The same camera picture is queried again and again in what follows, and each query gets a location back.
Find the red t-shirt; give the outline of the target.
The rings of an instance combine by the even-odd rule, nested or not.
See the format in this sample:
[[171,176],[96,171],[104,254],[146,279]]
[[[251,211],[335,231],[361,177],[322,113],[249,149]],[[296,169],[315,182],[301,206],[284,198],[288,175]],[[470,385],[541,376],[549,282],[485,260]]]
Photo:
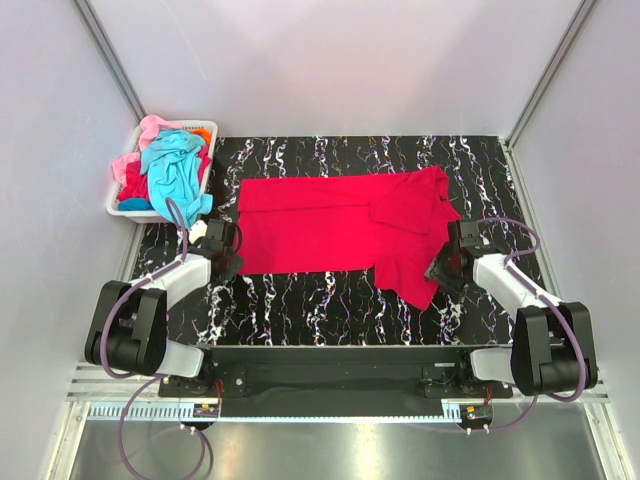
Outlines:
[[243,275],[372,269],[374,285],[420,310],[438,284],[426,276],[459,214],[437,167],[411,173],[242,182]]

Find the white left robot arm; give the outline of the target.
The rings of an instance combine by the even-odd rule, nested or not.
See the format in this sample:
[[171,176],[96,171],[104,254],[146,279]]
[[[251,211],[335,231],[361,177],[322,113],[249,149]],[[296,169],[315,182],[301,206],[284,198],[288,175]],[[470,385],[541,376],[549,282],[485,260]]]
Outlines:
[[84,346],[85,360],[117,379],[133,375],[179,378],[196,396],[215,386],[213,355],[205,347],[168,339],[168,314],[179,301],[239,272],[243,235],[233,222],[211,220],[205,233],[166,266],[135,281],[102,287]]

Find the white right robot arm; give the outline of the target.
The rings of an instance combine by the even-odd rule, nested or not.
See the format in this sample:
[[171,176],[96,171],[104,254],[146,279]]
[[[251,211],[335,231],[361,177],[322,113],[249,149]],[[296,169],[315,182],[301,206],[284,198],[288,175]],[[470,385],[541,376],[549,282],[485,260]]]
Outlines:
[[[486,223],[518,226],[530,235],[532,246],[505,253],[481,234],[480,226]],[[476,349],[454,371],[457,390],[472,397],[490,382],[500,382],[528,396],[572,402],[594,388],[598,367],[588,308],[549,293],[515,263],[516,258],[538,250],[538,234],[507,218],[456,220],[447,231],[448,239],[425,277],[454,292],[473,284],[514,321],[509,347]]]

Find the white plastic laundry basket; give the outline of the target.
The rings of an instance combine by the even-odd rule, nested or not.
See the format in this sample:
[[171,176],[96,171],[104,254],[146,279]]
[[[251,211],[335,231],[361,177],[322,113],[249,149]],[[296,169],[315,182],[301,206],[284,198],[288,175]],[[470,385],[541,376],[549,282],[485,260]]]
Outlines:
[[[183,130],[194,133],[195,131],[204,130],[207,134],[204,136],[206,141],[207,156],[212,159],[214,153],[214,147],[217,139],[218,126],[213,121],[208,120],[175,120],[175,124],[179,125]],[[133,154],[139,152],[139,140],[142,136],[143,128],[138,125],[132,131],[126,154]],[[166,223],[167,220],[153,210],[135,210],[124,211],[119,209],[119,194],[124,188],[124,185],[118,180],[114,179],[110,188],[109,197],[106,202],[106,211],[114,216],[120,218],[127,218],[137,224],[153,224],[153,223]]]

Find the light blue t-shirt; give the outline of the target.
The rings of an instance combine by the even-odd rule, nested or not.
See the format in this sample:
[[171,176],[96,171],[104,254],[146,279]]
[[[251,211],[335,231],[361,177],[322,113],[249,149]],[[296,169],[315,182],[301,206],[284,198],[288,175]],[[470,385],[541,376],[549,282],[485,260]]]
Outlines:
[[211,163],[205,138],[181,129],[164,129],[125,167],[124,185],[118,194],[122,211],[155,211],[166,220],[172,216],[171,199],[186,228],[211,212],[213,196],[201,191],[202,177]]

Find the magenta t-shirt in basket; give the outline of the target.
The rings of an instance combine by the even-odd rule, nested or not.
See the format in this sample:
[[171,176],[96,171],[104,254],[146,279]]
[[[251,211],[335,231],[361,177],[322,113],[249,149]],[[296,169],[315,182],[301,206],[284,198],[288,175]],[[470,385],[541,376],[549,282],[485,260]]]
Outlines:
[[127,167],[119,201],[142,199],[148,206],[140,210],[159,209],[167,199],[191,205],[201,197],[202,180],[210,164],[207,155],[193,152],[141,153],[140,159]]

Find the orange t-shirt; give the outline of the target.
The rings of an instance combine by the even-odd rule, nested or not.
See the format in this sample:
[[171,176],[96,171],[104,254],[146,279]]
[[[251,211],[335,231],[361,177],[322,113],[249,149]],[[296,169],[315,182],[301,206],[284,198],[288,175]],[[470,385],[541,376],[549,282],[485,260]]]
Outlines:
[[212,143],[212,132],[207,130],[206,128],[189,128],[187,129],[187,132],[201,137],[207,145],[210,145]]

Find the right electronics board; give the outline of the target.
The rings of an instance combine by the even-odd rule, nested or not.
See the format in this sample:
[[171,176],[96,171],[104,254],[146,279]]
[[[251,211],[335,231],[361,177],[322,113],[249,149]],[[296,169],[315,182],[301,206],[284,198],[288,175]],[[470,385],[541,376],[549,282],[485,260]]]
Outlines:
[[464,412],[468,420],[479,420],[492,416],[492,408],[490,405],[468,405]]

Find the electronics board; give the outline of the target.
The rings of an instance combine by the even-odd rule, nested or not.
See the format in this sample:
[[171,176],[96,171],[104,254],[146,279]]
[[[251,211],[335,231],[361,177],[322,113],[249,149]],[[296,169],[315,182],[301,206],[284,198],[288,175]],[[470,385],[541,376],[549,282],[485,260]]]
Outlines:
[[220,405],[217,403],[196,403],[193,409],[195,418],[218,418]]
[[468,420],[479,420],[492,416],[492,408],[490,405],[468,405],[464,412]]

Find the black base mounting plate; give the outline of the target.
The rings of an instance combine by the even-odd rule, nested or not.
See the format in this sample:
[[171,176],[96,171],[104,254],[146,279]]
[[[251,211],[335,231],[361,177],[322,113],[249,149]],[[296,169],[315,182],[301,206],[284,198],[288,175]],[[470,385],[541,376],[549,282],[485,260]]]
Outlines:
[[218,346],[193,379],[172,377],[162,397],[204,402],[222,395],[222,417],[332,421],[424,420],[442,401],[509,399],[510,387],[475,380],[469,347]]

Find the left electronics board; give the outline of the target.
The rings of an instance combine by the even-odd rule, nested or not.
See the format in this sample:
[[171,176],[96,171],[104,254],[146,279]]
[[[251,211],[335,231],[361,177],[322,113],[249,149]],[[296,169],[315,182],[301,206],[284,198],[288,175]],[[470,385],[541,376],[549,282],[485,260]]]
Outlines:
[[193,409],[195,418],[218,418],[220,405],[217,403],[196,403]]

